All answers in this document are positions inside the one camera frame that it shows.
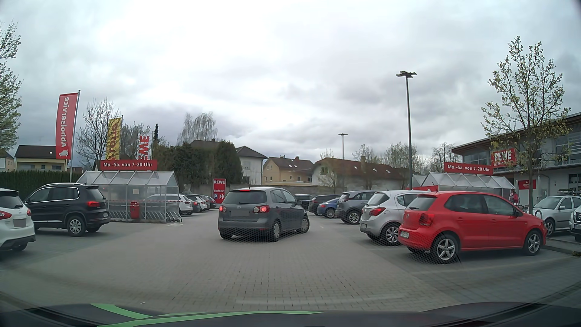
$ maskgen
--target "white suv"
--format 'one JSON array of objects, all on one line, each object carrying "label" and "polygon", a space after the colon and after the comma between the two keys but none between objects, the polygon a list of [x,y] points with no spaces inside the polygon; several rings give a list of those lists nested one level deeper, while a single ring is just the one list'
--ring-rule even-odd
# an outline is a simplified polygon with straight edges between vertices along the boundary
[{"label": "white suv", "polygon": [[31,212],[18,191],[0,188],[0,250],[22,251],[36,241]]}]

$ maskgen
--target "rear window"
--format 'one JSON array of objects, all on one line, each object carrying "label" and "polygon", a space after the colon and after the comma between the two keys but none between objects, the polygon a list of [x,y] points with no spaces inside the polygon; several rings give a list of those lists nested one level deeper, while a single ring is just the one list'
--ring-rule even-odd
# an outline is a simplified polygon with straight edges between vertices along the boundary
[{"label": "rear window", "polygon": [[434,201],[436,201],[435,197],[418,196],[410,203],[408,209],[427,211]]},{"label": "rear window", "polygon": [[380,204],[384,203],[387,200],[389,200],[389,197],[386,194],[384,194],[384,193],[375,193],[369,199],[369,201],[367,201],[367,205],[370,205],[370,206],[380,205]]},{"label": "rear window", "polygon": [[0,207],[7,209],[22,208],[24,205],[16,191],[0,192]]},{"label": "rear window", "polygon": [[266,202],[266,192],[261,190],[238,190],[226,194],[224,204],[259,204]]}]

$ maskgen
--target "bare tree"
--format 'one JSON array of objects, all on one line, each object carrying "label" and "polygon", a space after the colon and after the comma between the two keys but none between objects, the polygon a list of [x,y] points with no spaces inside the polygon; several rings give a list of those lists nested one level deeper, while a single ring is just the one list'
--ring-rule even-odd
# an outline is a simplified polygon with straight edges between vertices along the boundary
[{"label": "bare tree", "polygon": [[106,151],[109,119],[119,117],[119,110],[105,97],[102,101],[94,99],[87,104],[83,114],[85,126],[77,133],[77,153],[95,170]]}]

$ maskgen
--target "window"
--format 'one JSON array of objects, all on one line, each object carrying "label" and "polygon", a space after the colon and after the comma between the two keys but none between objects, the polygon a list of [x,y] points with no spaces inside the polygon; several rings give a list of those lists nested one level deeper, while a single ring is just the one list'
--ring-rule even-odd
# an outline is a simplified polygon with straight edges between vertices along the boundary
[{"label": "window", "polygon": [[514,215],[514,207],[505,200],[491,196],[484,196],[484,200],[486,201],[489,214],[502,216]]}]

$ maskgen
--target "street lamp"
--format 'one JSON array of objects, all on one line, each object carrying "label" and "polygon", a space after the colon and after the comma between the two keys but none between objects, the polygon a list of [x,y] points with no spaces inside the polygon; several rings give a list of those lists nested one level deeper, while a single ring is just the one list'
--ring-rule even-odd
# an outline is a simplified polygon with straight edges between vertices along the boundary
[{"label": "street lamp", "polygon": [[410,150],[409,152],[409,161],[408,164],[410,166],[410,190],[412,186],[412,181],[414,178],[414,170],[411,166],[411,118],[410,118],[410,88],[408,86],[407,80],[413,78],[416,73],[409,73],[405,70],[402,70],[399,74],[396,74],[397,77],[405,77],[406,78],[406,95],[407,95],[407,136],[408,136],[408,144],[407,147]]},{"label": "street lamp", "polygon": [[345,135],[349,135],[347,133],[339,133],[341,135],[341,153],[343,155],[343,160],[345,160]]}]

